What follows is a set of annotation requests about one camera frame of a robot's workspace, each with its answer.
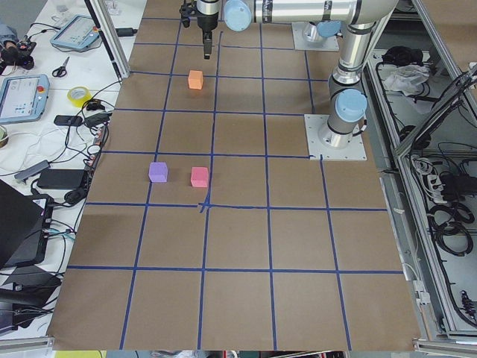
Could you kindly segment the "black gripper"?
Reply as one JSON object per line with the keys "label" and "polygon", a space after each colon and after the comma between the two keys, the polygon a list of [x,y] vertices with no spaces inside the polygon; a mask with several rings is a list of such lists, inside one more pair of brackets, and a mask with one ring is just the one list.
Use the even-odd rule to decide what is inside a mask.
{"label": "black gripper", "polygon": [[209,60],[212,55],[212,31],[218,26],[218,14],[197,12],[198,27],[203,31],[203,58]]}

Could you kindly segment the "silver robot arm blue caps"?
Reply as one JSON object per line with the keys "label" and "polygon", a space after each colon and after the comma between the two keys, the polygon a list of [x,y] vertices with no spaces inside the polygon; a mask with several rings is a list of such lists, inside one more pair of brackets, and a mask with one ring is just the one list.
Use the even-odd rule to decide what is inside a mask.
{"label": "silver robot arm blue caps", "polygon": [[191,1],[180,8],[182,22],[196,18],[202,30],[203,56],[212,53],[212,32],[223,18],[229,29],[239,32],[251,23],[341,22],[343,42],[337,66],[329,78],[332,112],[318,130],[328,148],[346,148],[364,117],[367,100],[358,92],[366,56],[373,49],[376,27],[386,22],[396,1]]}

